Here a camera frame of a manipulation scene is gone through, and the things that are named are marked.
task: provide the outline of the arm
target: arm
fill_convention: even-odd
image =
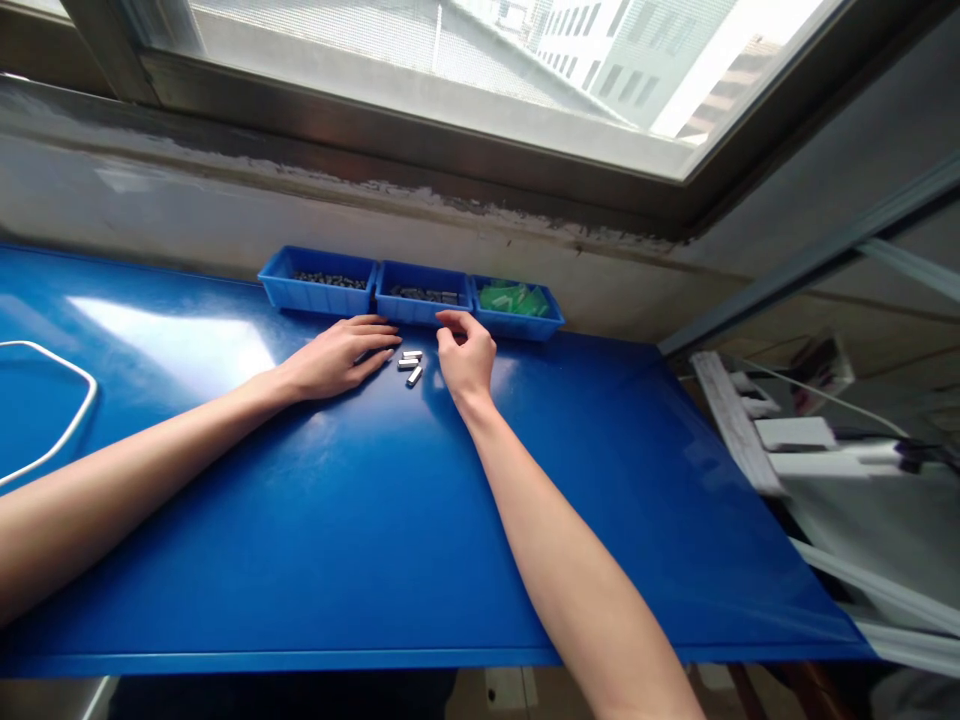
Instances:
[[[0,627],[96,563],[210,463],[286,406],[357,387],[400,342],[363,315],[221,398],[0,497]]]
[[[566,501],[490,395],[496,345],[467,313],[444,311],[443,376],[477,447],[530,600],[594,713],[702,720],[663,630],[640,593]],[[465,332],[458,345],[451,328]]]

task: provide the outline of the floor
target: floor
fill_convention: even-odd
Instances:
[[[447,720],[590,720],[593,717],[566,668],[527,670],[523,691],[526,702],[521,699],[519,707],[504,710],[491,709],[487,671],[461,670],[453,697],[447,704]],[[747,671],[771,720],[804,720],[793,693],[759,666],[748,666]],[[694,666],[689,675],[710,720],[746,720],[722,666]],[[89,680],[0,680],[0,717],[4,720],[79,720],[84,717],[90,694]],[[106,720],[105,710],[104,704],[101,712],[91,717]]]
[[[771,720],[805,720],[793,693],[759,666],[747,672]],[[689,673],[690,683],[709,720],[746,720],[729,675],[720,666],[698,668]],[[491,710],[487,698],[486,672],[461,670],[453,697],[447,704],[447,720],[590,720],[593,714],[566,668],[533,668],[535,704],[516,710]],[[531,693],[528,688],[528,699]]]

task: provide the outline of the green plastic part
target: green plastic part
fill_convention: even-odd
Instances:
[[[523,283],[492,280],[480,289],[480,307],[484,310],[543,317],[550,311],[550,303],[539,287],[532,290]]]

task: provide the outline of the left hand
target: left hand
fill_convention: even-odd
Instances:
[[[397,328],[383,325],[379,315],[358,315],[340,320],[304,345],[273,372],[293,394],[293,401],[323,400],[352,390],[393,356],[385,349],[354,362],[368,350],[399,345]]]

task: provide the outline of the hand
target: hand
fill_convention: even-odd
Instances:
[[[352,390],[393,356],[386,349],[354,365],[368,350],[399,345],[397,328],[379,315],[340,320],[304,345],[273,372],[292,393],[291,400],[323,400]]]
[[[497,355],[490,333],[473,315],[459,310],[438,312],[437,319],[444,325],[437,331],[440,369],[453,401],[457,407],[490,401],[490,376]],[[454,333],[466,335],[466,341],[458,343]]]

